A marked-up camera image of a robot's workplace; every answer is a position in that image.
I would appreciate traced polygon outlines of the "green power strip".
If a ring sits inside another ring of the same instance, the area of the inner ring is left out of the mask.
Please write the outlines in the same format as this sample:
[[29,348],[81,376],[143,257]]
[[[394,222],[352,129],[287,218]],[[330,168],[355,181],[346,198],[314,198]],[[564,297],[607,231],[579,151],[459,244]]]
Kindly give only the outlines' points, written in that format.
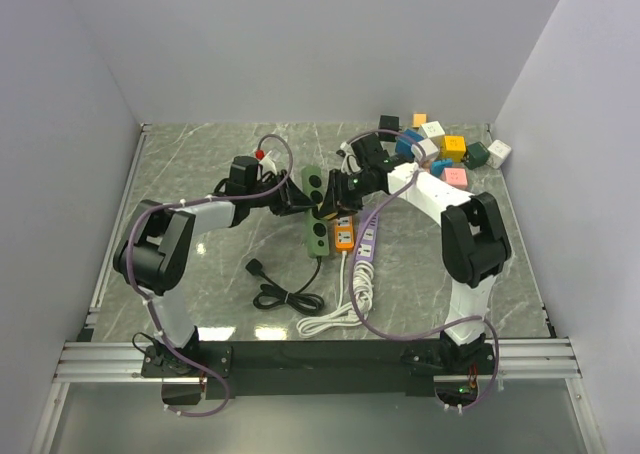
[[306,213],[306,247],[311,258],[326,257],[330,253],[327,222],[318,216],[322,204],[323,181],[321,169],[307,165],[301,171],[303,193],[311,200],[311,209]]

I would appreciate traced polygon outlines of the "white plug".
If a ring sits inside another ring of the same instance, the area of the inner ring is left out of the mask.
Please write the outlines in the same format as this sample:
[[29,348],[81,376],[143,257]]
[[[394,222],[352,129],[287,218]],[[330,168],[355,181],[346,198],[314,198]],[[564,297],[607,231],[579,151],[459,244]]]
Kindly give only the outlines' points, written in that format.
[[435,160],[440,148],[431,139],[422,139],[411,145],[411,152],[416,161],[426,162]]

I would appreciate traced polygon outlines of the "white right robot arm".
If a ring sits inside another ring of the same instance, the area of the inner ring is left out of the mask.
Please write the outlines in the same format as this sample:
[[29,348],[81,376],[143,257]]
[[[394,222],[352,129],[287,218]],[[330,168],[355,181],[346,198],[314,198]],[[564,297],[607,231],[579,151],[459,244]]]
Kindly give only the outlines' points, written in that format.
[[320,217],[352,215],[365,197],[383,192],[401,199],[437,223],[441,256],[452,279],[448,316],[436,328],[444,344],[439,361],[444,369],[460,373],[474,360],[490,323],[489,298],[498,275],[511,256],[511,245],[499,205],[493,195],[472,195],[424,170],[425,144],[411,143],[413,156],[390,155],[379,139],[380,130],[365,131],[348,140],[359,165],[355,173],[329,174]]

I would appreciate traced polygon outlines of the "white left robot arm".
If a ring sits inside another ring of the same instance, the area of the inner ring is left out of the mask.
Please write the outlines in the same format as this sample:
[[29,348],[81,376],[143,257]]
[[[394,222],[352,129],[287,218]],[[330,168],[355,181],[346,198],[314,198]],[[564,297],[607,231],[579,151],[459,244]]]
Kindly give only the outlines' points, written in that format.
[[234,158],[229,174],[202,199],[163,204],[145,199],[135,208],[113,255],[113,267],[131,285],[150,313],[154,334],[170,345],[164,363],[176,375],[193,373],[200,362],[197,327],[177,288],[195,237],[239,225],[253,209],[288,216],[316,207],[319,196],[306,194],[286,170],[265,160]]

